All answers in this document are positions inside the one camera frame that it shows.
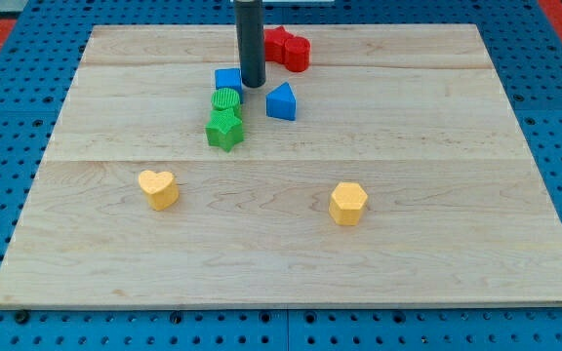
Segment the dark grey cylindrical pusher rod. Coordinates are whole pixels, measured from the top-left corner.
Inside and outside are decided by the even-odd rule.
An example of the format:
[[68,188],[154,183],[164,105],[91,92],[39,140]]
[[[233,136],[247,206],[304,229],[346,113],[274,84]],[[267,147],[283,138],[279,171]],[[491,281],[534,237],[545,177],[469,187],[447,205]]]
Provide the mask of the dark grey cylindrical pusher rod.
[[242,82],[249,88],[258,88],[266,80],[262,1],[233,3]]

